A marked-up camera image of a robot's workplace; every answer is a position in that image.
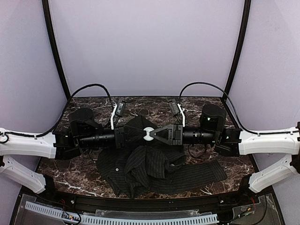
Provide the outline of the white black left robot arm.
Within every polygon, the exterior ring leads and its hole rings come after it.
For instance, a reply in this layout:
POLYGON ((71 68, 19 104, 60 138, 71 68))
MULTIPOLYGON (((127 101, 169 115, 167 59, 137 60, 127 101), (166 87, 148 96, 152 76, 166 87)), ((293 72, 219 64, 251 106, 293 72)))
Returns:
POLYGON ((35 194, 54 192, 53 178, 36 173, 14 161, 12 155, 38 156, 42 158, 69 160, 86 150, 101 147, 122 148, 131 137, 142 139, 147 135, 142 125, 123 125, 104 128, 95 122, 89 108, 81 108, 69 115, 69 128, 62 134, 21 134, 0 130, 0 172, 11 180, 27 187, 35 194))

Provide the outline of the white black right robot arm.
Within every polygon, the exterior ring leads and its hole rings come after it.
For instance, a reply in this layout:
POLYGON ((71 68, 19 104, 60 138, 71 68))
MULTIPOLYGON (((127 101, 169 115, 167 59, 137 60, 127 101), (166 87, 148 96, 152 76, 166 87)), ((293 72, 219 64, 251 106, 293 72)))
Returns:
POLYGON ((300 172, 300 127, 271 131, 247 131, 225 128, 226 110, 208 104, 202 108, 200 125, 188 127, 169 124, 161 128, 146 127, 146 141, 156 139, 168 145, 206 144, 226 157, 259 153, 283 153, 284 157, 269 167, 245 176, 241 194, 259 193, 263 189, 300 172))

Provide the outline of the dark pinstriped garment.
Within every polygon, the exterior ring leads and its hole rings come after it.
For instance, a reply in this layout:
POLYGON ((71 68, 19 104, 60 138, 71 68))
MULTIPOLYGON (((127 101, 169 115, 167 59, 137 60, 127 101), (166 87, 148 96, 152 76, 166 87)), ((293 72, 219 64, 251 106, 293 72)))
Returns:
MULTIPOLYGON (((156 128, 143 116, 126 124, 156 128)), ((107 181, 115 195, 128 198, 147 192, 178 194, 227 179, 218 161, 187 164, 183 146, 157 140, 146 141, 137 148, 105 148, 99 153, 96 166, 101 179, 107 181)))

